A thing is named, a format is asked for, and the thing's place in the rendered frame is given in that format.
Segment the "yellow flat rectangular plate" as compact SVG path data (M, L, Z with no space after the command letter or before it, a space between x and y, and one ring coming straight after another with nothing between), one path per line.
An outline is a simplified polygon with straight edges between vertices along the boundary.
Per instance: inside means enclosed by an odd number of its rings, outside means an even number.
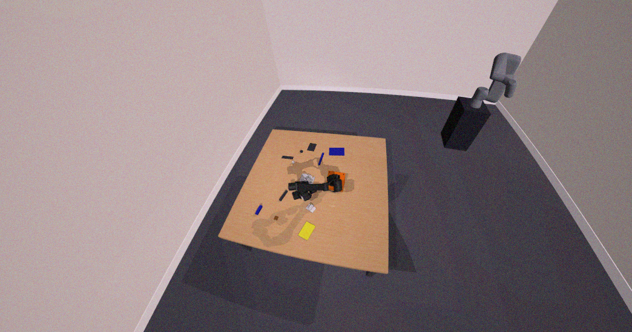
M304 224L304 227L301 229L298 235L302 237L303 239L308 240L314 228L315 228L315 225L312 225L306 221Z

